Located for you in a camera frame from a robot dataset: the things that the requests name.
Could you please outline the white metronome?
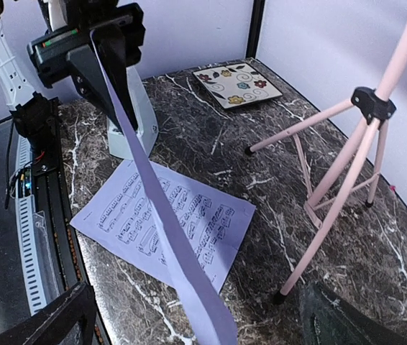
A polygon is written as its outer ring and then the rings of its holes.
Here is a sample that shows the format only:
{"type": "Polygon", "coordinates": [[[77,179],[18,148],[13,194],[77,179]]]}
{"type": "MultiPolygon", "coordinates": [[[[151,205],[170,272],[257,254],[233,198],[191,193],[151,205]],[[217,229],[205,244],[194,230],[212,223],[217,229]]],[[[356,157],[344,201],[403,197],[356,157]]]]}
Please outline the white metronome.
{"type": "MultiPolygon", "coordinates": [[[[135,119],[137,120],[135,132],[145,154],[150,156],[158,136],[155,111],[136,68],[130,66],[126,69],[126,72],[129,95],[135,119]]],[[[123,160],[133,160],[128,141],[124,138],[122,132],[115,127],[111,120],[107,119],[106,124],[109,154],[123,160]]]]}

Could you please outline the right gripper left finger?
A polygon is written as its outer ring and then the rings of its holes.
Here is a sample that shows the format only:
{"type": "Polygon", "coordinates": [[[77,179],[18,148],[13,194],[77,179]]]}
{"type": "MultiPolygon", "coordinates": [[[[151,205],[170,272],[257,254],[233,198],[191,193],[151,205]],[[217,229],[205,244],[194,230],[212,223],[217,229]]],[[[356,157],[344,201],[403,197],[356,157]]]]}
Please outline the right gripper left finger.
{"type": "Polygon", "coordinates": [[[65,339],[91,344],[95,321],[94,289],[78,282],[31,318],[0,333],[0,344],[61,344],[65,339]]]}

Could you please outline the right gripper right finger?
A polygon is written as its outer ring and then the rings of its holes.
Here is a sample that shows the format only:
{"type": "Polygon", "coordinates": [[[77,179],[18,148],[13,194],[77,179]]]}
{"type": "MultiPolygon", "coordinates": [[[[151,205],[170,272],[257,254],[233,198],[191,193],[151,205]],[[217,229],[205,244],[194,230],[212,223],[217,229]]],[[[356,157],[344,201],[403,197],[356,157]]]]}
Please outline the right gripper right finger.
{"type": "Polygon", "coordinates": [[[300,294],[304,344],[407,344],[320,282],[300,294]]]}

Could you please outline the black front rail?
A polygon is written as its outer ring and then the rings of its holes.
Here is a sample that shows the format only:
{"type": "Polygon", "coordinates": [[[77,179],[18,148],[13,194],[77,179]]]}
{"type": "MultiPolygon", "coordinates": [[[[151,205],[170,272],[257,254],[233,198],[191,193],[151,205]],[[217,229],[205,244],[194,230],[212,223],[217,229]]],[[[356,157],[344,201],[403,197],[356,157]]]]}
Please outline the black front rail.
{"type": "Polygon", "coordinates": [[[32,192],[36,210],[45,219],[44,234],[49,246],[50,283],[56,295],[62,295],[79,282],[89,282],[84,267],[76,230],[70,225],[72,213],[65,181],[58,98],[50,100],[50,116],[46,125],[51,139],[40,153],[42,157],[32,166],[32,192]]]}

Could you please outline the pink music stand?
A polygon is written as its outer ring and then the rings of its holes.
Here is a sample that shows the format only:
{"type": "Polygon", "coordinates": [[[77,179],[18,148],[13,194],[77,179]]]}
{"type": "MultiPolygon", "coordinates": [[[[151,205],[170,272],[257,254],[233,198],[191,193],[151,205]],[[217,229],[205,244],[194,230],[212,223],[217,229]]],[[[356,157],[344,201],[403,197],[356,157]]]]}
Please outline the pink music stand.
{"type": "Polygon", "coordinates": [[[253,155],[285,138],[294,139],[308,193],[303,208],[317,229],[299,263],[281,289],[274,294],[274,304],[280,305],[285,301],[319,250],[349,195],[368,187],[365,204],[373,205],[388,135],[388,122],[396,110],[390,96],[406,67],[407,22],[377,88],[357,87],[350,98],[245,148],[246,155],[253,155]],[[320,183],[312,187],[298,133],[351,108],[359,109],[362,117],[320,183]]]}

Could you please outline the black frame post left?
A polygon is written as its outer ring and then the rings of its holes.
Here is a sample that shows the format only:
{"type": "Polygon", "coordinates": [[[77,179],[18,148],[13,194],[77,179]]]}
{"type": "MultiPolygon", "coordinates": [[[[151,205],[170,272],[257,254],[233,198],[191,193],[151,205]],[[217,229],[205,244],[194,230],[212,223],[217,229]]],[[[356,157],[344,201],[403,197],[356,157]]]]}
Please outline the black frame post left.
{"type": "Polygon", "coordinates": [[[265,0],[254,0],[252,2],[252,14],[247,37],[246,58],[256,58],[259,45],[262,20],[265,9],[265,0]]]}

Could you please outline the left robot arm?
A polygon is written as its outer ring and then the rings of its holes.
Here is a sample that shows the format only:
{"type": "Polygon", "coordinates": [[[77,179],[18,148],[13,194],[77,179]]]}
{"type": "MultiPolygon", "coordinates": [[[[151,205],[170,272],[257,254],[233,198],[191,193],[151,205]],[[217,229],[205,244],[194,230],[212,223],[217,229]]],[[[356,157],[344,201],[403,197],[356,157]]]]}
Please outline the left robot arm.
{"type": "MultiPolygon", "coordinates": [[[[50,127],[54,101],[38,93],[22,74],[1,22],[0,86],[18,133],[35,152],[48,150],[55,133],[50,127]]],[[[117,1],[46,1],[50,31],[28,44],[29,58],[46,88],[71,78],[77,92],[108,117],[109,150],[132,159],[150,152],[157,121],[134,66],[144,41],[139,4],[117,1]]]]}

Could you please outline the sheet music page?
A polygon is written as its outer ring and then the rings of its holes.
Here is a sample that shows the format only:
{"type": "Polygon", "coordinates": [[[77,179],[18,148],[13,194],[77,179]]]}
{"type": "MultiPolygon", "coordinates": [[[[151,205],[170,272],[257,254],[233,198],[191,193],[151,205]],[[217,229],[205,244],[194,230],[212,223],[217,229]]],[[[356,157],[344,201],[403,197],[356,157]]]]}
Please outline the sheet music page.
{"type": "Polygon", "coordinates": [[[70,224],[161,282],[220,291],[255,206],[157,163],[123,161],[70,224]]]}
{"type": "Polygon", "coordinates": [[[236,344],[237,325],[217,291],[201,268],[175,212],[157,179],[135,130],[128,119],[101,64],[93,32],[91,41],[104,77],[116,119],[129,143],[134,163],[142,179],[145,194],[152,204],[152,213],[172,285],[200,344],[236,344]]]}

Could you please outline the floral square plate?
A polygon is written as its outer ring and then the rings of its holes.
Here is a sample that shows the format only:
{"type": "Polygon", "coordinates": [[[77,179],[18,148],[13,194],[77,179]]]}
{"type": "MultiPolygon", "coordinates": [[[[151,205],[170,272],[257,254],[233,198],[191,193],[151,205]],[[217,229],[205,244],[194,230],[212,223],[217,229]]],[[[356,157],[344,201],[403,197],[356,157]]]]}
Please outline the floral square plate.
{"type": "Polygon", "coordinates": [[[225,110],[259,103],[283,95],[249,63],[237,63],[192,72],[207,93],[225,110]]]}

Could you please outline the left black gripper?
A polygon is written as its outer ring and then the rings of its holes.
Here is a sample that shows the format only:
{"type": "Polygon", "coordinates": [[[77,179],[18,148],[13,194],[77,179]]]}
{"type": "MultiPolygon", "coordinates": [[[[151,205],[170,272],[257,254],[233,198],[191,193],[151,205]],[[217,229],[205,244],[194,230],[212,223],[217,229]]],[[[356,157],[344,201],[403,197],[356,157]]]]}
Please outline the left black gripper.
{"type": "Polygon", "coordinates": [[[145,27],[137,3],[48,2],[50,31],[27,46],[29,58],[46,88],[69,75],[77,92],[115,118],[114,107],[94,54],[93,40],[124,115],[138,129],[127,82],[127,66],[140,61],[145,27]]]}

